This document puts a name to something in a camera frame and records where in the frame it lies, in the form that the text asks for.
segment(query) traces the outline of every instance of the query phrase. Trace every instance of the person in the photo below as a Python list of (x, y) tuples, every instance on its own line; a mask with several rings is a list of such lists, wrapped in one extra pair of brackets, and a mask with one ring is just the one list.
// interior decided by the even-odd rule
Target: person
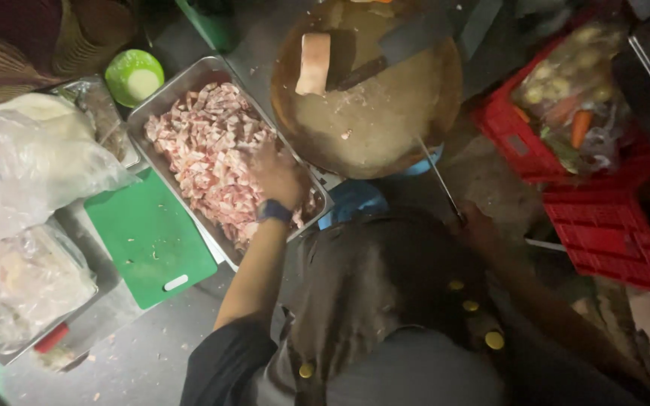
[(276, 345), (282, 214), (304, 191), (273, 146), (258, 158), (275, 208), (189, 358), (182, 406), (650, 404), (645, 372), (541, 285), (473, 203), (454, 230), (391, 209), (303, 238)]

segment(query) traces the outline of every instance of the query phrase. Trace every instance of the metal tray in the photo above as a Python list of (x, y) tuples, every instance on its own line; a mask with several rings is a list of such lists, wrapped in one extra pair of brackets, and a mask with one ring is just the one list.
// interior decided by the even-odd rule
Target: metal tray
[[(147, 123), (150, 114), (161, 115), (166, 113), (172, 108), (172, 105), (177, 99), (180, 99), (185, 96), (188, 91), (198, 92), (208, 83), (217, 82), (224, 83), (230, 82), (239, 86), (243, 95), (247, 98), (250, 106), (252, 106), (257, 114), (264, 120), (268, 125), (273, 129), (277, 130), (277, 127), (273, 124), (272, 119), (268, 117), (260, 108), (260, 106), (246, 93), (246, 89), (242, 86), (239, 78), (235, 73), (230, 69), (227, 63), (219, 56), (207, 56), (199, 61), (195, 62), (189, 68), (177, 74), (175, 77), (167, 81), (161, 88), (157, 90), (154, 94), (149, 96), (144, 102), (139, 106), (134, 108), (127, 118), (127, 124), (129, 125), (129, 135), (132, 140), (137, 144), (141, 149), (145, 159), (149, 162), (155, 172), (159, 177), (165, 181), (170, 190), (175, 194), (177, 199), (180, 201), (182, 206), (187, 210), (190, 216), (201, 225), (204, 230), (212, 236), (212, 238), (220, 246), (222, 253), (225, 254), (232, 263), (239, 265), (242, 260), (242, 253), (235, 249), (233, 242), (225, 237), (225, 233), (220, 227), (215, 226), (212, 221), (208, 220), (202, 215), (202, 213), (197, 210), (196, 212), (189, 207), (189, 199), (182, 197), (182, 190), (180, 189), (179, 182), (175, 180), (174, 173), (169, 169), (170, 163), (165, 158), (165, 155), (159, 154), (155, 151), (152, 142), (147, 138), (147, 134), (144, 132), (144, 124)], [(277, 136), (284, 143), (285, 147), (293, 153), (298, 162), (302, 164), (302, 160), (298, 157), (297, 154), (293, 151), (293, 148), (287, 143), (287, 141), (282, 137), (279, 131), (277, 131)], [(327, 213), (330, 208), (334, 205), (332, 198), (325, 191), (325, 189), (320, 185), (320, 182), (312, 174), (311, 171), (308, 171), (310, 180), (312, 182), (312, 187), (316, 190), (316, 215), (315, 217), (309, 219), (304, 227), (293, 230), (290, 233), (290, 236), (287, 240), (292, 240), (294, 237), (302, 233), (307, 227), (314, 224), (317, 220), (320, 219), (325, 213)]]

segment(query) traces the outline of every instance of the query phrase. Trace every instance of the meat scrap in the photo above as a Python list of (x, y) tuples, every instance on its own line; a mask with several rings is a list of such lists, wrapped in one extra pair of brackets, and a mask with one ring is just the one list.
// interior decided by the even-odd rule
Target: meat scrap
[[(247, 245), (257, 231), (256, 208), (264, 201), (249, 158), (276, 133), (257, 118), (240, 88), (210, 83), (187, 92), (167, 113), (150, 115), (144, 130), (167, 157), (190, 208), (220, 224), (236, 245)], [(314, 207), (312, 192), (306, 205)], [(293, 222), (303, 226), (300, 209)]]

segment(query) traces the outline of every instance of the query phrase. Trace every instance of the green cutting board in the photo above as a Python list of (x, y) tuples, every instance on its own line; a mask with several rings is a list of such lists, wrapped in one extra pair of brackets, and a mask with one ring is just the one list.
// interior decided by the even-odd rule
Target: green cutting board
[[(212, 276), (217, 263), (172, 191), (151, 168), (142, 182), (85, 201), (85, 210), (142, 309)], [(171, 291), (165, 283), (187, 275)]]

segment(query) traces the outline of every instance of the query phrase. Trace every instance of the wristwatch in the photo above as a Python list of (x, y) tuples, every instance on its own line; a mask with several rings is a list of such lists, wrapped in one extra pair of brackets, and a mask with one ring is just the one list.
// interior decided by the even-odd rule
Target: wristwatch
[(257, 222), (262, 223), (268, 218), (276, 218), (285, 224), (290, 224), (293, 212), (274, 198), (268, 198), (257, 207)]

